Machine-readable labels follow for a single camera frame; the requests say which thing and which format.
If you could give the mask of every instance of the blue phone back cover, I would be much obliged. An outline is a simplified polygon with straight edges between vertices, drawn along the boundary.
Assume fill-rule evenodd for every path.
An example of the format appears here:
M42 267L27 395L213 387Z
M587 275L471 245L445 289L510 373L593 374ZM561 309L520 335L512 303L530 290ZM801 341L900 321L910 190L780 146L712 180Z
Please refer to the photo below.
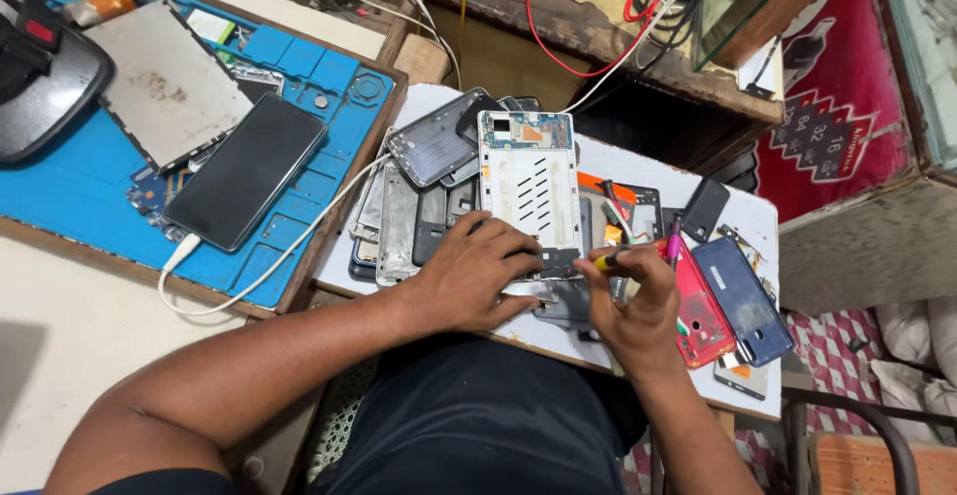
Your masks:
M698 246L691 254L752 366L764 366L795 346L794 337L734 239L722 237Z

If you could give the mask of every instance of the man's right hand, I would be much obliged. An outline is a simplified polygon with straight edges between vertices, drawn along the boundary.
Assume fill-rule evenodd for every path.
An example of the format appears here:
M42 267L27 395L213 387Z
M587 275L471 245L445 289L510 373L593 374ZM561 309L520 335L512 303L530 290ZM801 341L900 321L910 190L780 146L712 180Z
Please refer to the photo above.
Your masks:
M615 251L621 252L608 274L592 263ZM643 383L686 373L675 343L680 304L675 273L654 246L592 250L588 259L576 260L575 267L589 282L592 324L630 379ZM641 284L627 306L617 305L612 297L610 276Z

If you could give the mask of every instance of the pile of phone parts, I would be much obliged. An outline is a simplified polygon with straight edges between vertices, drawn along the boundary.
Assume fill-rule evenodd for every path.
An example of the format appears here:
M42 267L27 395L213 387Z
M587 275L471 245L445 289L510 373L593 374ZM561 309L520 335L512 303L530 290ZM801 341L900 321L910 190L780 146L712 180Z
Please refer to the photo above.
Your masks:
M388 286L414 276L479 208L542 244L543 271L519 281L580 278L571 267L584 253L571 116L474 88L386 134L379 156L387 152L349 223L353 278Z

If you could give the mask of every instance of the person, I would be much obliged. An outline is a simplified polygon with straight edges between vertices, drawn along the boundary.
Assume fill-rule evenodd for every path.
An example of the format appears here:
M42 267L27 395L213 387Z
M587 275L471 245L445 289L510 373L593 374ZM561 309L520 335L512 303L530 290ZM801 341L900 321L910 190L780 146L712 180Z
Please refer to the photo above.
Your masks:
M609 276L592 264L609 249L575 261L592 323L625 379L461 334L538 304L500 292L541 270L541 250L473 211L393 287L174 351L90 407L44 493L232 493L224 450L377 353L377 380L341 461L310 493L623 493L616 456L646 417L676 493L760 493L684 367L675 276L650 245L622 253L612 269L641 283L628 306L616 305Z

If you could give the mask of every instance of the white charging cable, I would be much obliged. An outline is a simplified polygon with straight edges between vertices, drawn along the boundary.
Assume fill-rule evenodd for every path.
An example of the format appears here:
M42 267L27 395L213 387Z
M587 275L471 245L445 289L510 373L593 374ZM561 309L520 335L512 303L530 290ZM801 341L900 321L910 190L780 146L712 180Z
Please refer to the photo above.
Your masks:
M269 276L276 269L280 268L280 265L282 264L283 261L285 261L286 257L292 254L293 250L295 250L296 247L302 244L305 238L309 236L309 233L312 233L313 230L316 229L316 226L319 225L319 222L321 222L322 219L325 218L326 214L329 213L329 209L332 207L336 207L336 204L339 203L339 200L342 199L342 196L345 196L346 194L348 194L349 191L352 190L353 186L355 186L355 184L358 183L360 179L365 177L366 173L368 173L373 168L375 168L376 165L384 161L387 161L388 159L391 159L391 158L392 158L392 155L390 153L386 153L382 157L379 157L376 160L372 161L371 164L364 167L358 174L356 174L356 176L352 178L352 181L349 181L348 184L346 184L341 190L339 190L339 193L336 194L336 197L332 198L332 201L329 202L329 205L325 206L325 208L319 213L319 216L317 216L316 219L312 221L312 224L310 224L309 227L305 229L305 232L303 232L303 234L300 235L299 238L296 239L293 242L293 244L289 248L287 248L285 252L282 253L282 256L280 256L280 258L276 260L276 263L273 263L273 266L267 269L266 272L263 273L262 276L259 277L255 282L249 284L249 287L240 291L238 295L236 295L232 299L229 299L225 303L222 303L220 306L209 308L209 310L200 310L198 312L190 312L188 310L184 310L182 308L178 308L174 306L173 303L171 303L169 299L166 297L166 293L163 291L163 285L165 284L166 277L169 276L169 273L171 273L172 270L175 269L176 266L180 264L180 262L182 262L187 256L189 256L192 253L192 251L196 250L196 247L198 247L200 242L202 242L202 239L200 239L198 235L196 235L195 233L190 233L189 235L185 237L185 239L183 239L180 242L179 246L177 246L176 250L173 252L173 255L169 258L169 261L167 261L166 264L162 267L162 271L160 273L160 281L156 284L156 290L160 292L160 299L162 299L162 303L166 305L166 307L168 307L170 310L174 312L178 312L185 316L209 316L210 314L215 314L216 312L219 312L220 310L224 310L226 308L229 308L232 305L235 305L240 299L245 297L246 294L256 289L258 285L261 284L262 282L266 281L266 279L268 279Z

